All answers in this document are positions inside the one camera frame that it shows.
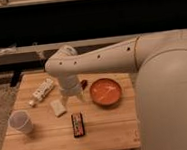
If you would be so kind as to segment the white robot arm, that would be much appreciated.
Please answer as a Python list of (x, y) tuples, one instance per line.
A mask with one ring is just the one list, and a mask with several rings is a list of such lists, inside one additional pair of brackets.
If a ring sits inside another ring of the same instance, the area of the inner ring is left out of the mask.
[(141, 150), (187, 150), (187, 30), (139, 35), (83, 55), (64, 45), (45, 69), (64, 94), (79, 74), (135, 72)]

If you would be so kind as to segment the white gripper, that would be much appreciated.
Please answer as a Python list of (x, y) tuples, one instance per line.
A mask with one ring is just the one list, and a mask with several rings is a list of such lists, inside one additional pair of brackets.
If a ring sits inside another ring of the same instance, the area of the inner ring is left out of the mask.
[(82, 102), (85, 101), (83, 94), (81, 93), (81, 82), (77, 75), (65, 75), (57, 78), (60, 84), (61, 96), (60, 101), (63, 106), (68, 103), (68, 96), (76, 96)]

